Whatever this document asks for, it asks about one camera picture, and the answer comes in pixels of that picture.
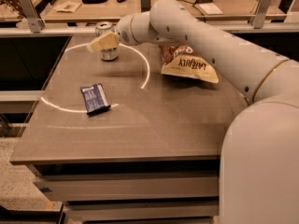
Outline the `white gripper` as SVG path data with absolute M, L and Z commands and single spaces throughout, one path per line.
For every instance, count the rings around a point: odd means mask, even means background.
M 113 49 L 116 48 L 120 42 L 125 45 L 133 45 L 135 43 L 131 31 L 131 21 L 133 17 L 133 14 L 122 17 L 116 24 L 117 35 L 114 32 L 107 32 L 96 37 L 87 45 L 88 51 L 97 52 Z

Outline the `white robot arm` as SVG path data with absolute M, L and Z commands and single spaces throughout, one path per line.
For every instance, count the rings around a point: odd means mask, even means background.
M 299 224 L 299 63 L 197 20 L 176 0 L 127 15 L 91 51 L 119 44 L 188 45 L 244 108 L 221 146 L 219 224 Z

